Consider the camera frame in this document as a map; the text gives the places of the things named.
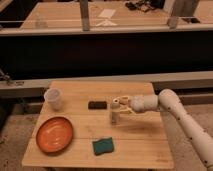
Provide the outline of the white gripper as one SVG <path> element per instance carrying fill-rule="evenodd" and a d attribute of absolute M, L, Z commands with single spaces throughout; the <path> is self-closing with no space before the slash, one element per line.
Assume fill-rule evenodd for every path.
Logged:
<path fill-rule="evenodd" d="M 136 96 L 120 96 L 118 97 L 120 103 L 129 103 L 131 109 L 136 113 L 144 113 L 146 111 L 155 111 L 158 108 L 157 95 L 136 95 Z M 130 108 L 121 108 L 121 114 L 132 114 Z"/>

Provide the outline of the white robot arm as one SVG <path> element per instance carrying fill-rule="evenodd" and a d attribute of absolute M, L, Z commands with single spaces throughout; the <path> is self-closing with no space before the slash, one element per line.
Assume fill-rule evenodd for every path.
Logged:
<path fill-rule="evenodd" d="M 120 96 L 116 100 L 133 113 L 163 109 L 179 123 L 207 171 L 213 171 L 213 137 L 186 111 L 178 95 L 164 89 L 158 95 Z"/>

